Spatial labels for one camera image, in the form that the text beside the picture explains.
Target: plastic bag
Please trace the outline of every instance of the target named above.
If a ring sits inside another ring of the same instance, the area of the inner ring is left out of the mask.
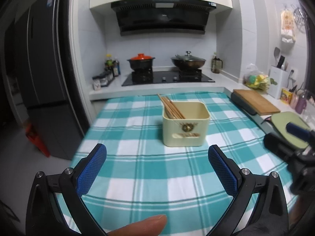
[[[267,91],[270,84],[277,85],[276,82],[271,82],[269,76],[258,70],[254,64],[250,64],[248,67],[246,67],[244,80],[247,87],[252,89],[260,89],[262,91]]]

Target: blue gripper pad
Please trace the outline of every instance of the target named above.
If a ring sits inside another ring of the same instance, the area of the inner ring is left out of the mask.
[[[77,194],[80,198],[82,195],[89,192],[97,174],[106,160],[106,147],[103,144],[97,144],[95,148],[97,147],[98,149],[77,178]]]
[[[237,179],[213,145],[209,147],[208,159],[226,193],[235,197],[237,194]]]

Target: sticker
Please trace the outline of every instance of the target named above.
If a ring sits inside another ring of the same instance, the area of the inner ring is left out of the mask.
[[[51,7],[53,5],[53,0],[47,0],[47,7]]]

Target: wooden cutting board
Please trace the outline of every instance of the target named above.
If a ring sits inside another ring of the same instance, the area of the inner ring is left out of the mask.
[[[246,103],[248,103],[259,115],[269,115],[280,112],[273,104],[254,90],[233,90]]]

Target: yellow box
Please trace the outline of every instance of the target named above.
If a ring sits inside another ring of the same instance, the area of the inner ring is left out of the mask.
[[[170,147],[201,146],[206,137],[210,113],[202,102],[174,102],[186,119],[170,119],[163,108],[163,143]]]
[[[288,91],[287,88],[282,88],[280,100],[285,104],[290,104],[292,98],[292,92]]]

